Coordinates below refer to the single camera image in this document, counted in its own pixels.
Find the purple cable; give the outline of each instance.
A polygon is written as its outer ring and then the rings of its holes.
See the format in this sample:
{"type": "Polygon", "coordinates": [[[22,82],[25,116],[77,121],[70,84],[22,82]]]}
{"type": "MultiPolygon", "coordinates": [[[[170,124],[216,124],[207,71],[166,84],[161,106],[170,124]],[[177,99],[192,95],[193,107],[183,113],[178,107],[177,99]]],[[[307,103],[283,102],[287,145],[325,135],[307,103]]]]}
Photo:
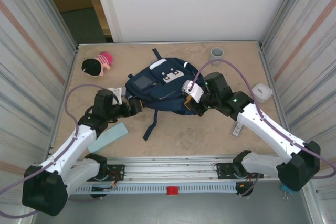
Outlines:
{"type": "MultiPolygon", "coordinates": [[[[99,85],[95,85],[95,84],[82,84],[82,85],[78,85],[76,87],[74,87],[73,89],[70,90],[70,92],[67,94],[66,96],[66,99],[65,99],[65,105],[64,105],[64,110],[65,110],[65,113],[71,117],[73,119],[73,121],[75,122],[76,124],[76,130],[75,130],[75,136],[72,138],[70,144],[57,156],[55,157],[54,161],[58,161],[66,151],[69,150],[69,148],[73,145],[73,143],[75,142],[76,138],[77,138],[77,135],[78,135],[78,131],[79,131],[79,126],[78,126],[78,122],[76,120],[76,118],[68,111],[68,99],[70,97],[70,95],[76,90],[76,89],[79,89],[79,88],[82,88],[82,87],[96,87],[96,88],[99,88],[99,89],[105,89],[104,87],[101,87],[99,85]]],[[[14,182],[13,184],[3,188],[0,190],[0,195],[3,194],[4,192],[12,189],[13,187],[35,177],[36,175],[42,173],[44,170],[48,169],[51,165],[53,165],[53,162],[50,162],[49,164],[47,164],[46,166],[44,166],[43,168],[41,168],[40,170],[30,174],[29,176],[25,177],[25,178],[22,178],[20,180],[18,180],[17,182],[14,182]]],[[[6,214],[4,212],[2,212],[0,210],[0,216],[3,216],[5,218],[9,218],[9,219],[20,219],[20,218],[25,218],[25,217],[28,217],[28,216],[31,216],[33,214],[37,213],[37,211],[33,211],[33,212],[30,212],[28,214],[25,214],[25,215],[9,215],[9,214],[6,214]]]]}
{"type": "MultiPolygon", "coordinates": [[[[217,60],[211,60],[209,62],[207,62],[206,64],[204,64],[201,69],[198,71],[197,75],[195,76],[194,80],[193,80],[193,84],[191,85],[190,87],[190,91],[193,89],[195,83],[196,83],[196,80],[198,78],[198,76],[201,74],[202,70],[209,64],[213,63],[213,62],[216,62],[216,61],[220,61],[220,62],[224,62],[228,65],[230,65],[232,68],[234,68],[237,73],[242,77],[242,79],[244,80],[248,90],[250,91],[250,94],[252,96],[252,99],[254,100],[254,103],[256,105],[256,108],[257,108],[257,111],[261,117],[261,119],[271,128],[273,129],[276,133],[278,133],[280,136],[282,136],[284,139],[286,139],[288,142],[290,142],[291,144],[295,145],[296,147],[300,148],[301,150],[304,150],[305,152],[309,153],[310,155],[314,156],[314,157],[317,157],[318,159],[324,161],[325,163],[327,163],[328,165],[330,165],[332,168],[333,168],[333,172],[331,174],[327,174],[327,175],[323,175],[323,176],[316,176],[316,177],[313,177],[313,179],[324,179],[324,178],[331,178],[333,177],[334,175],[336,175],[336,166],[330,162],[329,160],[327,160],[326,158],[320,156],[319,154],[315,153],[315,152],[312,152],[311,150],[295,143],[292,139],[290,139],[288,136],[284,135],[281,131],[279,131],[276,127],[274,127],[269,121],[267,121],[266,118],[264,118],[264,115],[262,114],[261,112],[261,109],[259,107],[259,104],[256,100],[256,97],[255,95],[253,94],[252,92],[252,88],[250,86],[250,84],[248,83],[248,81],[246,80],[245,76],[243,75],[243,73],[235,66],[233,65],[231,62],[228,62],[227,60],[222,60],[222,59],[217,59],[217,60]]],[[[258,178],[259,176],[257,177],[257,179],[254,181],[254,183],[252,184],[252,186],[246,191],[244,192],[243,194],[241,194],[241,196],[245,195],[246,193],[248,193],[250,190],[252,190],[252,188],[255,186],[255,184],[257,183],[258,181],[258,178]]]]}

